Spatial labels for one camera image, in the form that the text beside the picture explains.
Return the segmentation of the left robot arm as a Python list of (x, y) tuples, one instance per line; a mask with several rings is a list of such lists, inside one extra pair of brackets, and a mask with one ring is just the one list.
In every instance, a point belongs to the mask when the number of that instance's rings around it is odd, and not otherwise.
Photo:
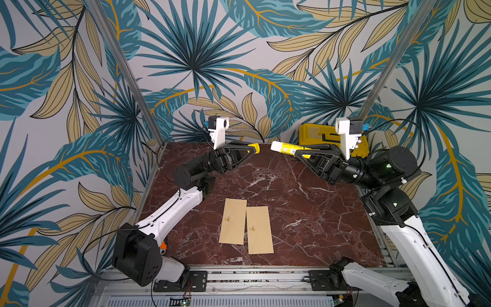
[(214, 173), (233, 171), (259, 152), (257, 143), (232, 142), (177, 167), (173, 173), (177, 192), (151, 215), (118, 229), (113, 267), (141, 287), (162, 281), (185, 288), (190, 279), (189, 268), (161, 253), (168, 234), (211, 194), (216, 181)]

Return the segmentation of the yellow glue stick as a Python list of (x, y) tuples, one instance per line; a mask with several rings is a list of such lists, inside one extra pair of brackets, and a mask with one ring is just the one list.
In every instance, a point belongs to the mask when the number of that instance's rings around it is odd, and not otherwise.
[(295, 153), (299, 150), (311, 150), (307, 147), (302, 147), (299, 145), (293, 145), (290, 143), (284, 143), (280, 141), (274, 141), (271, 144), (271, 150), (275, 152), (279, 152), (281, 154), (286, 154), (289, 156), (295, 156)]

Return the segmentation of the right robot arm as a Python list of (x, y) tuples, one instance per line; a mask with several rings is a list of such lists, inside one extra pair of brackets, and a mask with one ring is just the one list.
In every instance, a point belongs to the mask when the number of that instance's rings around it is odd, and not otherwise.
[(401, 146), (378, 156), (346, 158), (336, 145), (300, 149), (294, 154), (330, 184), (346, 182), (365, 189), (363, 207), (400, 252), (413, 280), (389, 278), (353, 260), (341, 260), (337, 270), (345, 283), (391, 306), (475, 306), (468, 290), (444, 263), (426, 233), (412, 200), (401, 185), (420, 175), (418, 161)]

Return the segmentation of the yellow glue stick cap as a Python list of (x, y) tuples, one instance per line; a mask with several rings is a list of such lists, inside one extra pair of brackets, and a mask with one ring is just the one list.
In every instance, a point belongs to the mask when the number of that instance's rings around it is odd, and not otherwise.
[(253, 148), (255, 154), (259, 154), (260, 153), (260, 145), (258, 143), (248, 144), (248, 147)]

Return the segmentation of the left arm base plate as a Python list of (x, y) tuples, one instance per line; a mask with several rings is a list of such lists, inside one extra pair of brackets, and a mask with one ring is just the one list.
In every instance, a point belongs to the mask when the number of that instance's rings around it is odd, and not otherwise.
[(152, 290), (157, 293), (166, 292), (205, 292), (207, 288), (207, 271), (185, 271), (177, 282), (164, 280), (154, 281)]

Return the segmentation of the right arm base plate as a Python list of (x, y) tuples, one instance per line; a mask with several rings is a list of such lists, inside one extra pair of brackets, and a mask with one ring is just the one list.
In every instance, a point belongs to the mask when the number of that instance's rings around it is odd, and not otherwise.
[(357, 290), (347, 284), (340, 272), (331, 270), (312, 270), (303, 277), (311, 285), (312, 291), (345, 291)]

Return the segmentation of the manila envelope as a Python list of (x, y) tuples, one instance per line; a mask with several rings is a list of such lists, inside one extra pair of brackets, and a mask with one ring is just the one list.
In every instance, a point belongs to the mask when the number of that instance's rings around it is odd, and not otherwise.
[(246, 210), (246, 222), (249, 254), (273, 254), (274, 247), (268, 207), (248, 207)]
[(247, 200), (227, 198), (219, 236), (221, 244), (244, 244)]

